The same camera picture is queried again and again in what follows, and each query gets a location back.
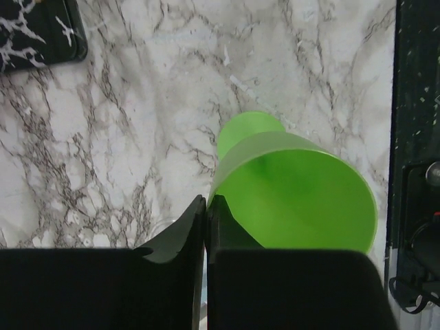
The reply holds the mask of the green wine glass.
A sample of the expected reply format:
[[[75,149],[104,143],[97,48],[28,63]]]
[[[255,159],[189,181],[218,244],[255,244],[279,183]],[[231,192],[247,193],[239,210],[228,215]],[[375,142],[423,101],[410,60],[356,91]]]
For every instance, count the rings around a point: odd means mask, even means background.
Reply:
[[[224,197],[264,248],[371,249],[378,215],[366,180],[274,116],[248,111],[231,118],[217,155],[209,197]]]

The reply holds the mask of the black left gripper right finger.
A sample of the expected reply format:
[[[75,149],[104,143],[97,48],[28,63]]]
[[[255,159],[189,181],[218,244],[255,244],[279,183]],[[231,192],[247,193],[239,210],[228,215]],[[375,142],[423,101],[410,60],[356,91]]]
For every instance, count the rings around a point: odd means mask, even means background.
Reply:
[[[207,211],[209,329],[396,329],[363,253],[265,249],[216,196]]]

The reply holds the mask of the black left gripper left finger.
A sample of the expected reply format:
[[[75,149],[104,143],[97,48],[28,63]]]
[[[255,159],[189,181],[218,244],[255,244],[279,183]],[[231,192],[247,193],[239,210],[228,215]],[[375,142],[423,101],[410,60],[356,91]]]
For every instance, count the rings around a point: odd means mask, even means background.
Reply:
[[[2,329],[197,329],[206,201],[169,228],[166,249],[1,251]]]

